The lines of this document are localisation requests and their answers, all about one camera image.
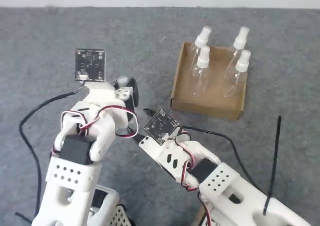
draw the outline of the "gray carpet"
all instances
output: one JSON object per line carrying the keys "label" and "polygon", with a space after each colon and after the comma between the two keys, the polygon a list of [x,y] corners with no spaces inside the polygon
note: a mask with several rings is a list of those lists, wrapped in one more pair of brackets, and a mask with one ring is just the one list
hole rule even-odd
{"label": "gray carpet", "polygon": [[[281,114],[274,196],[313,226],[320,225],[320,10],[90,7],[0,8],[0,224],[26,225],[15,211],[33,215],[36,168],[18,123],[45,99],[78,87],[75,48],[105,49],[109,80],[120,75],[137,79],[143,124],[143,108],[169,109],[181,42],[193,40],[205,24],[212,27],[209,43],[215,45],[231,44],[242,25],[250,28],[245,110],[236,123],[182,112],[174,117],[227,133],[252,177],[267,190]],[[86,93],[53,103],[25,126],[43,181],[60,113]],[[228,142],[192,135],[242,173]],[[195,193],[182,189],[130,140],[115,140],[99,183],[120,193],[138,226],[188,225],[201,206]]]}

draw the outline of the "bottle cap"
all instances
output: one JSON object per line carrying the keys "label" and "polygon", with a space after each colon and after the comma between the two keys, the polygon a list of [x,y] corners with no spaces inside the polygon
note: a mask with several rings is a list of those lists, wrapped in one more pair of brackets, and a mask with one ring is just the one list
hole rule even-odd
{"label": "bottle cap", "polygon": [[239,34],[236,37],[236,39],[234,40],[233,46],[235,47],[235,49],[238,50],[243,50],[246,46],[246,42],[247,42],[247,36],[249,33],[249,28],[242,26],[240,28]]}
{"label": "bottle cap", "polygon": [[195,45],[199,48],[204,47],[209,39],[211,33],[211,28],[209,26],[204,26],[202,28],[201,33],[197,36],[197,38],[195,39]]}
{"label": "bottle cap", "polygon": [[249,50],[243,50],[241,52],[240,58],[235,65],[235,69],[238,72],[246,72],[249,66],[251,52]]}
{"label": "bottle cap", "polygon": [[210,55],[210,47],[205,45],[201,47],[200,55],[197,60],[197,67],[199,68],[207,68],[209,66],[209,55]]}

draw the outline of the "cardboard box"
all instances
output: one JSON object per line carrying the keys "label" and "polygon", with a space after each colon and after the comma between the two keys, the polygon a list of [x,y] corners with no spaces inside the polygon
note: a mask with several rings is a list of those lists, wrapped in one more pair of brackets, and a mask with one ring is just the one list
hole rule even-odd
{"label": "cardboard box", "polygon": [[191,74],[190,46],[191,43],[184,42],[181,47],[171,93],[171,108],[231,121],[237,120],[244,110],[246,83],[241,94],[230,98],[224,97],[222,93],[222,89],[225,87],[223,81],[230,51],[227,48],[210,46],[209,68],[211,71],[209,77],[211,82],[206,92],[195,97],[192,94],[195,80]]}

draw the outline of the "robotic arm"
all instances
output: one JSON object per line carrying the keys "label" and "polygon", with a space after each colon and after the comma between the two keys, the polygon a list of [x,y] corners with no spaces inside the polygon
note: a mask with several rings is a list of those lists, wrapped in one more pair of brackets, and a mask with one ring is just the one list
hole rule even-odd
{"label": "robotic arm", "polygon": [[[105,226],[120,219],[124,226],[131,226],[123,208],[117,206],[117,192],[97,186],[97,181],[101,160],[115,137],[131,138],[138,133],[134,113],[138,87],[133,78],[122,77],[112,85],[101,80],[104,55],[102,50],[93,49],[76,53],[76,79],[84,80],[90,92],[61,115],[61,131],[51,151],[47,185],[32,226]],[[126,135],[116,133],[126,129],[132,117],[137,130]]]}
{"label": "robotic arm", "polygon": [[198,190],[207,212],[203,226],[310,226],[275,198],[263,215],[266,195],[197,141],[162,109],[138,142],[187,191]]}

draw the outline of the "black circuit board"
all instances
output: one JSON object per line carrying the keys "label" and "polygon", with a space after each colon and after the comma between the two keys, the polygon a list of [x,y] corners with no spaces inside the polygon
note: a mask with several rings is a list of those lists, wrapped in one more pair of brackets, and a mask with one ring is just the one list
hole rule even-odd
{"label": "black circuit board", "polygon": [[162,145],[166,140],[163,137],[172,132],[179,124],[168,115],[163,109],[160,109],[144,126],[144,130],[159,144]]}
{"label": "black circuit board", "polygon": [[105,51],[102,49],[77,49],[75,52],[75,80],[104,82]]}

